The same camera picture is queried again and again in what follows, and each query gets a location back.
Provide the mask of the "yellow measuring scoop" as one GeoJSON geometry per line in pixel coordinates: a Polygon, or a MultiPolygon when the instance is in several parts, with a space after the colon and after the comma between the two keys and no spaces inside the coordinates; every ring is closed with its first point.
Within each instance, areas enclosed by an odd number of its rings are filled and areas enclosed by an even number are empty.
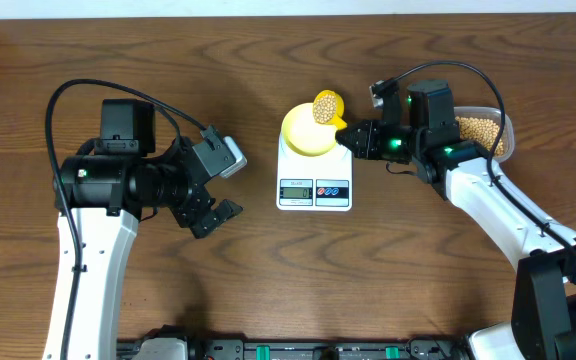
{"type": "Polygon", "coordinates": [[[312,114],[314,120],[323,125],[334,125],[337,130],[343,130],[347,123],[342,119],[345,104],[342,97],[332,91],[323,90],[314,99],[312,114]]]}

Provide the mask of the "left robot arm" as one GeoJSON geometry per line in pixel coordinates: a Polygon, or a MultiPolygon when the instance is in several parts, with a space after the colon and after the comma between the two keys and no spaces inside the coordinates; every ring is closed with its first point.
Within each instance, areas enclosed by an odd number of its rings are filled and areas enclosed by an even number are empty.
{"type": "Polygon", "coordinates": [[[217,202],[205,185],[247,160],[214,127],[195,144],[177,136],[155,155],[159,107],[136,99],[102,104],[100,135],[64,160],[54,181],[60,212],[59,265],[46,359],[113,359],[127,260],[142,211],[166,208],[201,239],[242,212],[217,202]]]}

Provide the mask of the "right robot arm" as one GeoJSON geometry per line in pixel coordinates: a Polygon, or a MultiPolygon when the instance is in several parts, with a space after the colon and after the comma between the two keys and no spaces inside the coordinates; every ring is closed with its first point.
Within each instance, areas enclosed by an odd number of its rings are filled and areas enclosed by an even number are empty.
{"type": "Polygon", "coordinates": [[[576,359],[576,231],[551,219],[503,173],[493,150],[460,135],[448,84],[395,79],[370,92],[379,120],[337,133],[358,159],[415,166],[415,175],[468,214],[516,271],[509,322],[468,336],[473,359],[576,359]],[[409,122],[402,124],[402,109],[409,122]]]}

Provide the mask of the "soybeans in scoop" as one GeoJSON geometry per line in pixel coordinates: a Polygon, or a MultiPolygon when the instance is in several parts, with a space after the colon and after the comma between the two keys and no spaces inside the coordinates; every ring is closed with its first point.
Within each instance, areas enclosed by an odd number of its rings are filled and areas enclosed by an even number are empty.
{"type": "Polygon", "coordinates": [[[317,123],[327,124],[337,114],[336,96],[331,93],[318,95],[313,102],[313,118],[317,123]]]}

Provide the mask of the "white digital kitchen scale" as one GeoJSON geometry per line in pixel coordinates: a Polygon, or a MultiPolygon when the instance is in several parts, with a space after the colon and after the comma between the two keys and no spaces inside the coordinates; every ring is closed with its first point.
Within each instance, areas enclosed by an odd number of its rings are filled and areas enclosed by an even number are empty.
{"type": "Polygon", "coordinates": [[[349,211],[353,205],[352,160],[352,153],[339,144],[323,155],[300,155],[280,135],[277,208],[284,211],[349,211]]]}

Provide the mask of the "yellow plastic bowl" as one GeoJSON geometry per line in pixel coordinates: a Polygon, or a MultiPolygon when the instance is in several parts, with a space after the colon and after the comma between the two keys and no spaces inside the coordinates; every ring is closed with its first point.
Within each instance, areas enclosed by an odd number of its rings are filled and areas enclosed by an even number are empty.
{"type": "Polygon", "coordinates": [[[333,149],[336,132],[336,126],[321,124],[314,119],[312,103],[292,108],[281,126],[286,144],[296,153],[308,157],[320,156],[333,149]]]}

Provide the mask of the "clear plastic container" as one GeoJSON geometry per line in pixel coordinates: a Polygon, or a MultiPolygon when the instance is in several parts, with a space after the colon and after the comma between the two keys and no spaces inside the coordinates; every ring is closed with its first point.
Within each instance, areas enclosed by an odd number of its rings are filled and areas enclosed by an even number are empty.
{"type": "Polygon", "coordinates": [[[458,106],[454,108],[462,140],[473,140],[492,149],[498,133],[501,138],[494,150],[494,159],[502,163],[510,158],[515,148],[514,130],[511,119],[501,118],[501,111],[492,107],[458,106]]]}

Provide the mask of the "soybeans in container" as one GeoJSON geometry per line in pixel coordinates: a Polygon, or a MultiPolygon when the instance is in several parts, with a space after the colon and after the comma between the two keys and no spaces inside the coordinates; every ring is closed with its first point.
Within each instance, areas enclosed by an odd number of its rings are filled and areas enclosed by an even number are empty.
{"type": "Polygon", "coordinates": [[[460,137],[462,140],[472,140],[488,151],[492,149],[492,145],[500,130],[500,126],[491,119],[476,118],[476,117],[456,117],[459,123],[460,137]]]}

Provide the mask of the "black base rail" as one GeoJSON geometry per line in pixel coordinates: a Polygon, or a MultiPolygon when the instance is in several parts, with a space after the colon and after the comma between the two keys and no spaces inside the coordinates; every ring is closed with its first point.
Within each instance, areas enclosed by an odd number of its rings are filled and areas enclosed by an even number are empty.
{"type": "Polygon", "coordinates": [[[164,325],[138,340],[117,342],[118,359],[188,360],[376,360],[458,359],[473,356],[464,341],[416,337],[394,341],[268,340],[243,334],[196,333],[164,325]]]}

